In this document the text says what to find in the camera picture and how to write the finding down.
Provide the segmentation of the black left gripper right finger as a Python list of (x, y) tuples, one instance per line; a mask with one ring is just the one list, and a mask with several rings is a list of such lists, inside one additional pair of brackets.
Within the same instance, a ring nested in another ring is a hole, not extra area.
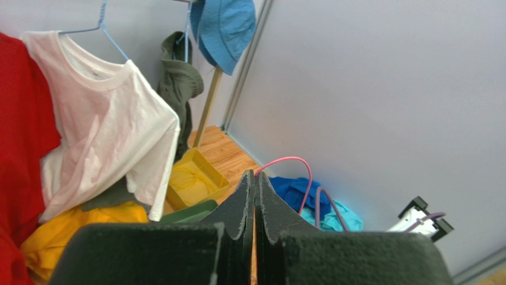
[(259, 284), (451, 284), (437, 247), (420, 234), (328, 233), (255, 177)]

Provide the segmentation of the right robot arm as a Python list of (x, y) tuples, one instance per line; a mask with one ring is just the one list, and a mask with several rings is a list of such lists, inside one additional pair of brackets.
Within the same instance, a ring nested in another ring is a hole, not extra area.
[[(334, 210), (337, 220), (345, 232), (349, 231), (347, 224), (344, 222), (336, 204), (330, 198), (329, 194), (322, 187), (318, 187), (315, 193), (315, 222), (314, 226), (320, 229), (320, 198), (324, 194), (330, 202)], [(410, 204), (399, 214), (399, 221), (388, 232), (416, 233), (430, 238), (436, 242), (451, 233), (454, 227), (447, 222), (444, 212), (430, 213), (427, 210), (428, 204), (420, 196), (411, 200)]]

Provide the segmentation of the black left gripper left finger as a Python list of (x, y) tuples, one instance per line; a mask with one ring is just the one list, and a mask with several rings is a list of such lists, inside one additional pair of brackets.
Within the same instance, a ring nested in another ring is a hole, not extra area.
[(254, 178), (196, 223), (95, 223), (65, 247), (50, 284), (249, 284)]

